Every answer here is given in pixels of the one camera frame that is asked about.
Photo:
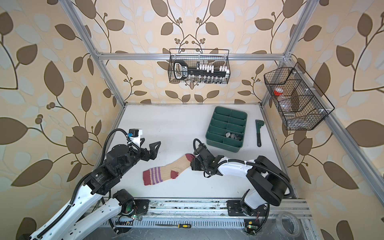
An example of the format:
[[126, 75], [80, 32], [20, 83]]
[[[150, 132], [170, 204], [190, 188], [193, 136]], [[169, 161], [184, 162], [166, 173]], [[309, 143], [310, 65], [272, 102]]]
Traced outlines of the green compartment tray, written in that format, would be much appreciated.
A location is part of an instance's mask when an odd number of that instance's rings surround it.
[[[244, 144], [248, 114], [234, 109], [217, 106], [213, 111], [207, 132], [208, 145], [237, 153]], [[242, 141], [225, 137], [227, 132], [243, 135]]]

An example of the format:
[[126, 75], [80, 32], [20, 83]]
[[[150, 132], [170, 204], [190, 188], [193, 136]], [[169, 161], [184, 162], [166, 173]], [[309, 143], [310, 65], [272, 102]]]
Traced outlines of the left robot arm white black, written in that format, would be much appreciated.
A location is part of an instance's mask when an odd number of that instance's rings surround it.
[[142, 148], [145, 141], [142, 130], [115, 129], [124, 134], [126, 144], [119, 144], [110, 151], [103, 146], [99, 165], [85, 175], [76, 185], [72, 197], [47, 223], [35, 231], [20, 234], [20, 240], [83, 240], [105, 222], [110, 222], [124, 207], [134, 203], [134, 197], [127, 190], [119, 190], [105, 201], [122, 177], [139, 161], [155, 160], [161, 142]]

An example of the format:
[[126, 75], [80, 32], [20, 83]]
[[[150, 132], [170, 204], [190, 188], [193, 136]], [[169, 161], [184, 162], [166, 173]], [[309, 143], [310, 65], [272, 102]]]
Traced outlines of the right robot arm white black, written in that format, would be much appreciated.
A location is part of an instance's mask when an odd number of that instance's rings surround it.
[[270, 206], [280, 206], [283, 199], [294, 197], [288, 175], [264, 156], [250, 161], [214, 156], [199, 139], [193, 140], [193, 148], [193, 171], [204, 172], [205, 178], [235, 176], [250, 182], [253, 189], [244, 193], [240, 206], [237, 207], [246, 216], [255, 215], [259, 207], [266, 207], [268, 210]]

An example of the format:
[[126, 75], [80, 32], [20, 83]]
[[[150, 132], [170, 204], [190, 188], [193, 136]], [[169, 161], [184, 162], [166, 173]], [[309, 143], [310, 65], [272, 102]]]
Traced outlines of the black argyle sock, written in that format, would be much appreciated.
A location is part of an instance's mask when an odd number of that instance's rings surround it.
[[229, 139], [236, 140], [236, 141], [242, 141], [242, 140], [243, 140], [243, 135], [241, 135], [241, 134], [237, 134], [237, 133], [230, 133], [230, 132], [227, 132], [227, 133], [225, 134], [225, 137], [226, 137], [226, 138], [229, 138]]

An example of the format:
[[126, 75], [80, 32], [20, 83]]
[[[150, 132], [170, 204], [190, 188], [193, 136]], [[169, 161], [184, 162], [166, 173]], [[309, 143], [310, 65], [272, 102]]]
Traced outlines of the beige maroon striped sock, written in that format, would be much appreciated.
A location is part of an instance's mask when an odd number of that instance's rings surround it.
[[162, 167], [150, 168], [143, 172], [143, 182], [145, 186], [153, 186], [167, 180], [176, 179], [183, 171], [191, 166], [195, 159], [193, 154], [185, 154], [178, 160]]

